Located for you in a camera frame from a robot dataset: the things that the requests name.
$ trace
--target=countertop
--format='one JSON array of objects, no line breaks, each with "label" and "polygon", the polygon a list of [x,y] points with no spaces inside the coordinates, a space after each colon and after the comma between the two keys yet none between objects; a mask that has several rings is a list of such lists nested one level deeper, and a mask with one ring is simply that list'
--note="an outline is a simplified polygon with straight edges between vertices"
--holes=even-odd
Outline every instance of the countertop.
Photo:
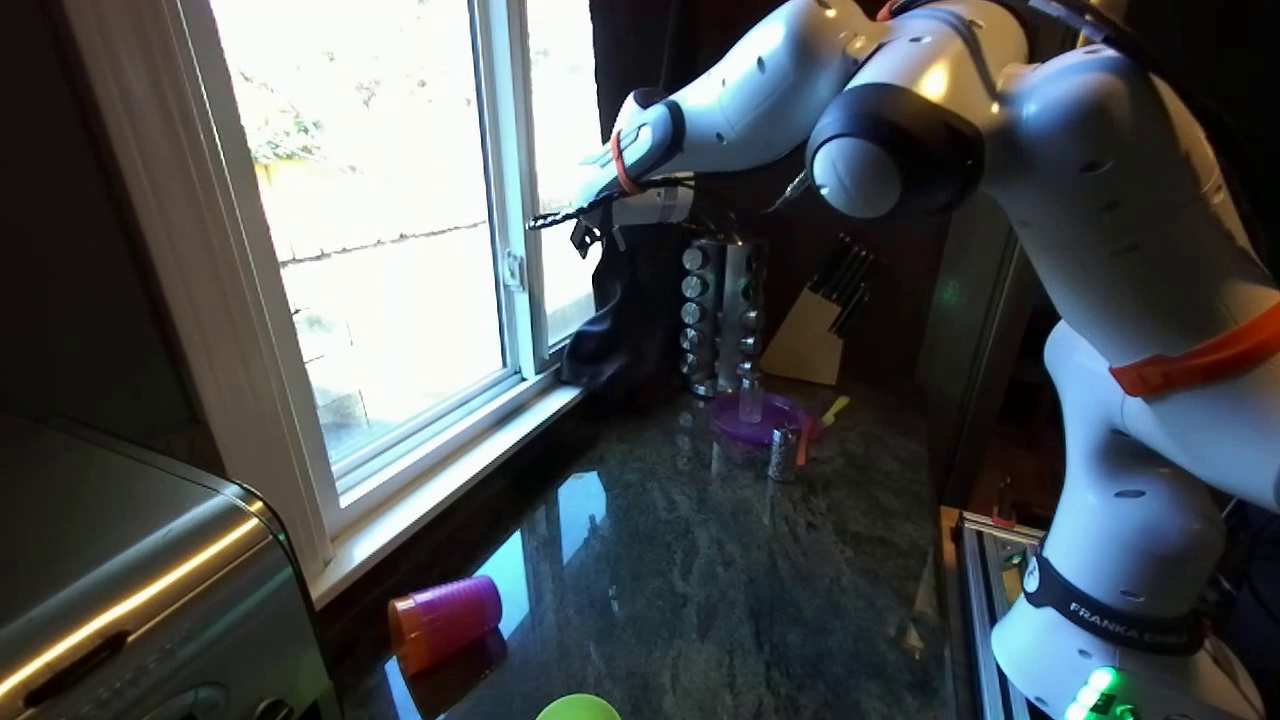
[{"label": "countertop", "polygon": [[[830,388],[775,393],[813,415],[834,402]],[[364,640],[333,644],[348,716],[531,720],[565,690],[595,690],[625,720],[954,716],[924,415],[868,388],[849,398],[793,475],[767,471],[767,448],[723,439],[708,402],[671,398],[587,420],[587,444],[525,463],[548,480],[521,463],[485,480],[476,505],[521,505],[485,515],[460,501],[437,531],[466,539],[416,539],[359,586],[364,630],[356,601],[324,613],[348,613],[330,635]],[[499,629],[406,677],[379,606],[473,570],[495,578]]]}]

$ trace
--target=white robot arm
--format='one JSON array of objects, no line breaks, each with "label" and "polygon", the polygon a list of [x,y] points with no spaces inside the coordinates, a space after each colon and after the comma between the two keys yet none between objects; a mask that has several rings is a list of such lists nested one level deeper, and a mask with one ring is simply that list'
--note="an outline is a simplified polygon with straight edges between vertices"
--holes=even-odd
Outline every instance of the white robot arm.
[{"label": "white robot arm", "polygon": [[573,213],[802,144],[857,218],[987,192],[1061,310],[1044,359],[1068,475],[991,630],[1003,677],[1049,716],[1082,713],[1098,673],[1142,716],[1266,716],[1197,601],[1226,542],[1209,487],[1280,506],[1280,292],[1185,99],[1108,45],[1029,62],[991,0],[884,25],[788,0],[708,74],[628,107]]}]

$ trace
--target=pink cup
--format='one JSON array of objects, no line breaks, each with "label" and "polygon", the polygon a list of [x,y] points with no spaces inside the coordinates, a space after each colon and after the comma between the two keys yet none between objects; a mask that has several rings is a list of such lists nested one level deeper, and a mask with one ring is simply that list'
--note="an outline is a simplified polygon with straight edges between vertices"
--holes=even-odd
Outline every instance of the pink cup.
[{"label": "pink cup", "polygon": [[504,601],[490,577],[437,583],[390,603],[391,653],[406,677],[416,677],[490,635],[499,616]]}]

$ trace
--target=window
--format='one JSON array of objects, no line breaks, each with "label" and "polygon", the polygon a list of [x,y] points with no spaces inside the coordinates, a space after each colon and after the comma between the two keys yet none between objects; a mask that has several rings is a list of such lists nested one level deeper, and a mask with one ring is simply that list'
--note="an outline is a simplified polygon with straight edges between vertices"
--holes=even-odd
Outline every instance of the window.
[{"label": "window", "polygon": [[191,385],[312,597],[573,388],[570,228],[601,144],[580,0],[64,0]]}]

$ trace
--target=window frame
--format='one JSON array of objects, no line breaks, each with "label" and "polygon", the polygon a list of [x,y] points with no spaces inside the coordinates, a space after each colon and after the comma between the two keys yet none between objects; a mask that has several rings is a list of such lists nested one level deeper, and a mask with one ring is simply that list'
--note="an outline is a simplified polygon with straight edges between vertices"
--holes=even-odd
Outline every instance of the window frame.
[{"label": "window frame", "polygon": [[518,349],[521,381],[466,402],[416,450],[390,457],[348,505],[330,468],[213,7],[64,0],[62,13],[225,471],[273,501],[324,603],[580,396],[551,381],[541,239],[525,228],[536,192],[528,73],[518,60],[525,4],[473,0],[485,173],[495,174],[490,213],[512,314],[504,349]]}]

